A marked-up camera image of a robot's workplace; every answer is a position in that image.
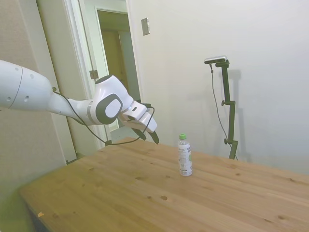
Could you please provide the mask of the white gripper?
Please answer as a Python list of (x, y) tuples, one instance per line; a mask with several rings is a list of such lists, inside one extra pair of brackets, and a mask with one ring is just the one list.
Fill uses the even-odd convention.
[(151, 114), (149, 112), (146, 112), (139, 120), (126, 120), (123, 115), (120, 115), (119, 119), (125, 126), (133, 128), (133, 131), (144, 141), (146, 140), (146, 136), (143, 131), (146, 128), (146, 131), (149, 132), (153, 142), (159, 144), (159, 138), (155, 132), (157, 123), (153, 118), (151, 118)]

